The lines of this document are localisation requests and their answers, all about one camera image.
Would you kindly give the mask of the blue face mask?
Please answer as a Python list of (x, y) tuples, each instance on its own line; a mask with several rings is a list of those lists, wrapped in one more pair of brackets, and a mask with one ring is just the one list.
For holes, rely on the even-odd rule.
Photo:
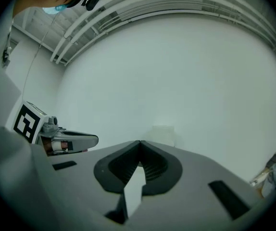
[(47, 14), (58, 14), (67, 8), (66, 5), (59, 5), (56, 7), (42, 8)]

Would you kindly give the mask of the person's left hand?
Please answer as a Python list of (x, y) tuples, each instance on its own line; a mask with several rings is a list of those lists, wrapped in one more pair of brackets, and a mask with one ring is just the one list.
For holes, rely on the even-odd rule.
[(67, 141), (57, 141), (52, 138), (42, 137), (42, 143), (47, 155), (57, 155), (68, 152)]

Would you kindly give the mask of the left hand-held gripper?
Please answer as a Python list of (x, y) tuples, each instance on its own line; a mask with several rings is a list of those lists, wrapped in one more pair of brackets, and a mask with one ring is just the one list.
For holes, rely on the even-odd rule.
[(50, 116), (34, 104), (22, 101), (13, 122), (13, 130), (22, 135), (30, 144), (43, 146), (42, 137), (60, 141), (60, 147), (55, 145), (55, 151), (78, 153), (96, 146), (99, 138), (93, 134), (60, 129), (58, 119)]

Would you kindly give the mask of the grey crumpled cloth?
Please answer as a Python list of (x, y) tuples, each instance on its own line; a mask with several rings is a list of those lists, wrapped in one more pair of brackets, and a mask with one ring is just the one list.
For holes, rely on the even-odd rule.
[(276, 163), (271, 166), (270, 172), (263, 183), (261, 193), (262, 196), (266, 198), (274, 191), (276, 191)]

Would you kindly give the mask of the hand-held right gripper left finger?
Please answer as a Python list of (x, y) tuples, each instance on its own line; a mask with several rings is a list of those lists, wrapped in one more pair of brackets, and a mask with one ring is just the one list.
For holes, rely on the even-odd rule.
[(98, 179), (111, 187), (124, 189), (123, 183), (103, 158), (110, 159), (137, 145), (128, 141), (86, 153), (48, 157), (39, 145), (32, 145), (36, 175), (31, 210), (31, 225), (36, 231), (141, 231), (139, 219), (126, 219), (123, 192), (106, 190)]

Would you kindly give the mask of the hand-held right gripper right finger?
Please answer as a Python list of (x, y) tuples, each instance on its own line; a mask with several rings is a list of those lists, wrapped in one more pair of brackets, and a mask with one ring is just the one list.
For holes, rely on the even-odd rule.
[(246, 231), (259, 218), (260, 197), (246, 181), (214, 160), (142, 141), (144, 160), (167, 161), (154, 183), (165, 193), (143, 196), (128, 219), (133, 231)]

